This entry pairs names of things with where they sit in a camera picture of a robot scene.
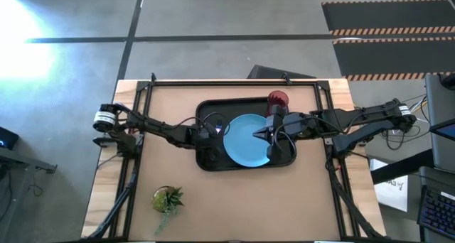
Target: floor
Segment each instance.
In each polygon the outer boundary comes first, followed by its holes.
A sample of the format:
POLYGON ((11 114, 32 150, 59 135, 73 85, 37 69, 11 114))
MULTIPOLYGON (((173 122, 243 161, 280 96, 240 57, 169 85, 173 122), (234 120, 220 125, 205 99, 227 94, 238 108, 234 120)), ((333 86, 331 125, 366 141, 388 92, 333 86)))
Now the floor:
MULTIPOLYGON (((92 120, 101 103, 111 102, 117 78, 148 79, 152 72, 160 79, 245 78, 255 64, 341 77, 329 40, 133 43, 133 36, 327 34, 322 1, 337 0, 0 0, 6 36, 0 126, 20 135, 20 153, 58 164, 53 175, 36 174, 44 194, 27 195, 11 242, 79 238, 100 153, 91 141, 98 136, 92 120), (71 43, 91 37, 104 42, 71 43), (66 43, 23 44, 27 38, 66 43)), ((350 88, 358 106, 425 92, 421 80, 351 82, 350 88)), ((429 147, 429 135, 398 151, 376 137, 367 153, 398 161, 429 147)), ((417 181, 409 179, 414 196, 417 181)), ((419 239, 412 215, 381 209, 388 235, 419 239)))

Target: red cup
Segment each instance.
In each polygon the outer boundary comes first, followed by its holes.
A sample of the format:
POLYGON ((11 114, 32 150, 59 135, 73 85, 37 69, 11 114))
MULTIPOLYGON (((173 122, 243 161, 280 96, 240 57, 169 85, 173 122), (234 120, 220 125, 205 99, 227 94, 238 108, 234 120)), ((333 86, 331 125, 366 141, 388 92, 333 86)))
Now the red cup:
POLYGON ((272 113, 272 107, 278 104, 283 109, 287 109, 289 97, 283 91, 275 90, 271 92, 267 98, 267 116, 272 113))

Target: white paper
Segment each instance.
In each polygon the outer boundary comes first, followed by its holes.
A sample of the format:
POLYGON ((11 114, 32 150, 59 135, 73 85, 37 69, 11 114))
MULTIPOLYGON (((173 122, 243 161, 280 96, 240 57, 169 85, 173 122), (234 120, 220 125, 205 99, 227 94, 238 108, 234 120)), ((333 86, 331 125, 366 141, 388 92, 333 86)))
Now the white paper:
MULTIPOLYGON (((372 159, 370 170, 382 168, 387 164, 372 159)), ((375 185, 378 202, 389 207, 407 212, 407 175, 375 185)))

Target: green succulent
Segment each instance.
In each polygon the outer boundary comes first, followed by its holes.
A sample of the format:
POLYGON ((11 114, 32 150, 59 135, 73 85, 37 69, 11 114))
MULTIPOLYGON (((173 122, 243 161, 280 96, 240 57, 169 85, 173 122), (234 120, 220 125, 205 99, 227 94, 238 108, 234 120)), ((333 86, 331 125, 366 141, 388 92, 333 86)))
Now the green succulent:
POLYGON ((166 226, 168 219, 171 215, 177 215, 178 206, 183 206, 180 201, 183 193, 180 192, 180 188, 174 188, 171 186, 164 186, 156 191, 156 194, 151 199, 151 204, 156 211, 163 213, 163 218, 158 228, 155 230, 155 235, 158 236, 163 228, 166 226))

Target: anti-fatigue mat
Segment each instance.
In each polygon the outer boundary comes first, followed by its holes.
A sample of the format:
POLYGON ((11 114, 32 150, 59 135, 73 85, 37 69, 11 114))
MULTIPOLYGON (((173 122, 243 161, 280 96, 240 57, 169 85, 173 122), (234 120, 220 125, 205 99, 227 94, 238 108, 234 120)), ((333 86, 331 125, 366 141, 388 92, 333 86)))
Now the anti-fatigue mat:
POLYGON ((342 76, 358 80, 415 80, 455 71, 455 38, 335 40, 342 76))
POLYGON ((323 2, 335 36, 455 33, 455 10, 447 0, 323 2))

